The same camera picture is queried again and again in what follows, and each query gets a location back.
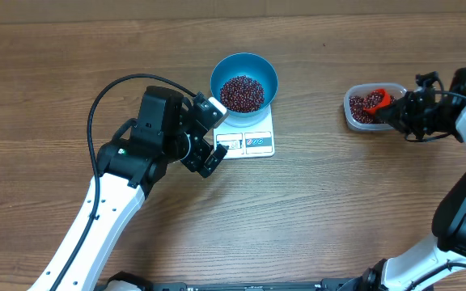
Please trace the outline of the red scoop blue handle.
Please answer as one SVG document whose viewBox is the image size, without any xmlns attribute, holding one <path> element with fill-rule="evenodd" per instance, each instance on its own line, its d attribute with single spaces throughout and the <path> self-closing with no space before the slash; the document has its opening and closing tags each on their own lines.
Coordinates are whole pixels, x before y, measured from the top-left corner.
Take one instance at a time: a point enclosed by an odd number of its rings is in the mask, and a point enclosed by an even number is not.
<svg viewBox="0 0 466 291">
<path fill-rule="evenodd" d="M 388 92 L 379 88 L 368 94 L 363 100 L 363 111 L 374 116 L 375 113 L 391 104 L 391 96 Z"/>
</svg>

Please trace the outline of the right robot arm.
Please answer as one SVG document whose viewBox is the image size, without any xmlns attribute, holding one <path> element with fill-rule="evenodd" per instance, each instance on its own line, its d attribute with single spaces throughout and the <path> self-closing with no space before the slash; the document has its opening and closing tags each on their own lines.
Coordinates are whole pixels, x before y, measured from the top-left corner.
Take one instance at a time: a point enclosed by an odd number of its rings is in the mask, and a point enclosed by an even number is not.
<svg viewBox="0 0 466 291">
<path fill-rule="evenodd" d="M 375 115 L 413 142 L 453 136 L 466 146 L 466 67 L 458 69 L 448 88 L 437 72 L 419 74 L 417 89 L 379 106 Z M 466 270 L 466 171 L 440 202 L 431 233 L 402 255 L 382 259 L 342 290 L 432 290 L 434 284 Z"/>
</svg>

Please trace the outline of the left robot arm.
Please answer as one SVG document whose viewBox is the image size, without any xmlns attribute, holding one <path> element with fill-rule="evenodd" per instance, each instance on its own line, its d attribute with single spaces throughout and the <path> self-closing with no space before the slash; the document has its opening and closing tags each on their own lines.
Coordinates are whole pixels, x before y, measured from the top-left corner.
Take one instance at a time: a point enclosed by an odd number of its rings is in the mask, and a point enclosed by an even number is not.
<svg viewBox="0 0 466 291">
<path fill-rule="evenodd" d="M 227 116 L 215 98 L 148 86 L 138 117 L 127 120 L 96 157 L 85 201 L 33 290 L 92 290 L 126 225 L 173 162 L 206 178 L 226 155 L 204 138 Z"/>
</svg>

